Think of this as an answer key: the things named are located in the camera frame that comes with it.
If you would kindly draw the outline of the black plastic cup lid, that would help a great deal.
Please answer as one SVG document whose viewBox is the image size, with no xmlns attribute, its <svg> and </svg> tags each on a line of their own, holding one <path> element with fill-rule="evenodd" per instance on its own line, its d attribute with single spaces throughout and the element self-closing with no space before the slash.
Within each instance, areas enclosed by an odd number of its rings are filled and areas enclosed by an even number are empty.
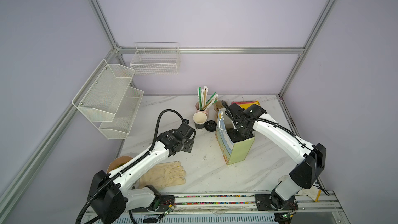
<svg viewBox="0 0 398 224">
<path fill-rule="evenodd" d="M 217 123 L 214 120 L 208 120 L 205 123 L 205 129 L 208 132 L 215 132 L 217 130 Z"/>
</svg>

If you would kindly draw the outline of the green paper takeout bag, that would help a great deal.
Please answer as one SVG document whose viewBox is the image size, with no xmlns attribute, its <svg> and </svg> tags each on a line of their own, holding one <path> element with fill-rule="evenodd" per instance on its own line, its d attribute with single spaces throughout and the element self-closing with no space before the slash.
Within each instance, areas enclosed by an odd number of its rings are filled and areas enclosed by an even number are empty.
<svg viewBox="0 0 398 224">
<path fill-rule="evenodd" d="M 216 139 L 221 149 L 223 158 L 227 166 L 242 162 L 246 159 L 255 141 L 255 136 L 251 134 L 248 139 L 233 141 L 233 132 L 236 131 L 232 121 L 222 108 L 217 114 Z"/>
</svg>

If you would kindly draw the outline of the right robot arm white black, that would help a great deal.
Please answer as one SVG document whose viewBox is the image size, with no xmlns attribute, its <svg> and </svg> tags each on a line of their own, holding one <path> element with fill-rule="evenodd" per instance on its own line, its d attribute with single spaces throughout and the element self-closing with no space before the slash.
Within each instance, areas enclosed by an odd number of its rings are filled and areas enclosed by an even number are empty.
<svg viewBox="0 0 398 224">
<path fill-rule="evenodd" d="M 288 178 L 278 183 L 269 194 L 268 206 L 274 210 L 283 209 L 293 196 L 302 189 L 311 189 L 325 167 L 326 148 L 313 145 L 292 131 L 280 125 L 259 105 L 247 109 L 238 104 L 222 101 L 224 115 L 232 121 L 232 128 L 226 130 L 234 143 L 254 137 L 254 132 L 264 135 L 281 148 L 296 164 Z"/>
</svg>

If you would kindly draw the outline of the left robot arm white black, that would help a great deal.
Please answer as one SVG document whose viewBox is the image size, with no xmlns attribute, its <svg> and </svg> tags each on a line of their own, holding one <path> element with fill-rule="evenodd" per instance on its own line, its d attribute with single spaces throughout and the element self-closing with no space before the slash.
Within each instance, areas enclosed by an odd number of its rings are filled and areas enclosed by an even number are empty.
<svg viewBox="0 0 398 224">
<path fill-rule="evenodd" d="M 81 223 L 89 207 L 96 213 L 89 223 L 100 220 L 111 224 L 126 210 L 152 205 L 156 198 L 154 188 L 133 189 L 134 183 L 168 157 L 181 151 L 190 153 L 195 136 L 196 130 L 183 122 L 177 129 L 157 134 L 149 148 L 121 167 L 108 173 L 103 170 L 97 172 L 76 223 Z"/>
</svg>

